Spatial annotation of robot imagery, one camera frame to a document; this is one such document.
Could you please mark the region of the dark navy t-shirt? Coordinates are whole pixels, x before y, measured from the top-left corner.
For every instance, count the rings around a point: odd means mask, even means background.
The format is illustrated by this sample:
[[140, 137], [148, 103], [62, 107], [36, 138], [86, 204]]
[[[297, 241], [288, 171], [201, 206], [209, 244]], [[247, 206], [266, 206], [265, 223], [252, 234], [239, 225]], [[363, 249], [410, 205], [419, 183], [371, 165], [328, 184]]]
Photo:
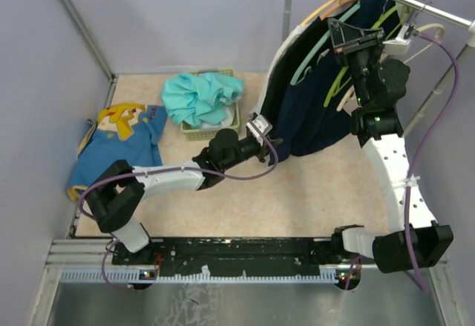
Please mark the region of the dark navy t-shirt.
[[286, 90], [271, 138], [284, 141], [276, 150], [278, 161], [321, 151], [350, 133], [350, 115], [338, 104], [350, 88], [350, 76], [342, 71], [330, 49], [304, 80]]

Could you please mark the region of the mint green hanger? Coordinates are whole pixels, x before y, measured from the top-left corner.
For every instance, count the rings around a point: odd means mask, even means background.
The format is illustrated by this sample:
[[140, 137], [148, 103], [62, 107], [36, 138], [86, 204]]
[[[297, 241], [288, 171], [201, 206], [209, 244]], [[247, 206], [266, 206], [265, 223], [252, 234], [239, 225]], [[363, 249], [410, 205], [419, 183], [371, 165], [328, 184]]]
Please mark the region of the mint green hanger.
[[323, 20], [317, 17], [309, 25], [298, 25], [288, 35], [282, 44], [284, 52], [281, 59], [284, 57], [290, 59], [289, 72], [292, 74], [290, 85], [295, 86], [304, 80], [316, 67], [318, 60], [329, 50], [330, 32], [326, 19], [337, 16], [340, 16], [342, 21], [349, 19], [360, 8], [358, 1], [347, 4]]

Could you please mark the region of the teal t-shirt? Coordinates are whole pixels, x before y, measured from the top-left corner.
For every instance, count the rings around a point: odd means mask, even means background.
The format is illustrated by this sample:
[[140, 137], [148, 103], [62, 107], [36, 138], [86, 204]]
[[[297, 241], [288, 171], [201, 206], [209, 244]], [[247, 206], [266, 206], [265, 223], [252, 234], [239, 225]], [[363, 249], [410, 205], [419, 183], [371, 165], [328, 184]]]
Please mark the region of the teal t-shirt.
[[239, 100], [244, 81], [219, 73], [181, 73], [168, 79], [160, 94], [166, 113], [176, 124], [199, 128], [200, 116], [221, 105]]

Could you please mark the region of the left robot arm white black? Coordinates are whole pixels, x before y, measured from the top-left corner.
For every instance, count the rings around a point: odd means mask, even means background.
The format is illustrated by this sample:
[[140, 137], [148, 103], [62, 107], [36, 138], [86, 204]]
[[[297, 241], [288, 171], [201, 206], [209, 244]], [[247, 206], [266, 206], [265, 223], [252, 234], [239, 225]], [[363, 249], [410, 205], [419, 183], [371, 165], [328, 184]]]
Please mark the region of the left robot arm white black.
[[[256, 157], [273, 164], [260, 174], [238, 177], [226, 171]], [[148, 263], [154, 255], [145, 227], [134, 217], [139, 203], [145, 199], [178, 190], [210, 189], [219, 182], [254, 180], [272, 172], [278, 164], [275, 145], [259, 129], [240, 139], [228, 128], [220, 130], [198, 156], [176, 166], [130, 166], [118, 160], [109, 166], [79, 197], [78, 208], [96, 221], [99, 230], [123, 244], [130, 258], [138, 264]]]

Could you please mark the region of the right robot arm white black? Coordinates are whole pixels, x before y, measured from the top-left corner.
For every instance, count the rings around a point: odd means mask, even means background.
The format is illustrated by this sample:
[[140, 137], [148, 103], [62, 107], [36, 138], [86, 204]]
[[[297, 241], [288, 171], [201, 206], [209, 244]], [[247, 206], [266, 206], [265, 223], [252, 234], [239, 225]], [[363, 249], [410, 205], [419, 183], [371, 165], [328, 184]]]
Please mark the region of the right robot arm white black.
[[350, 131], [370, 159], [387, 208], [387, 234], [363, 226], [345, 227], [332, 244], [333, 258], [346, 264], [357, 254], [375, 261], [383, 273], [435, 266], [453, 242], [453, 230], [440, 224], [419, 190], [415, 160], [407, 157], [396, 103], [406, 94], [410, 67], [383, 59], [391, 41], [384, 30], [328, 21], [337, 63], [349, 69], [358, 107]]

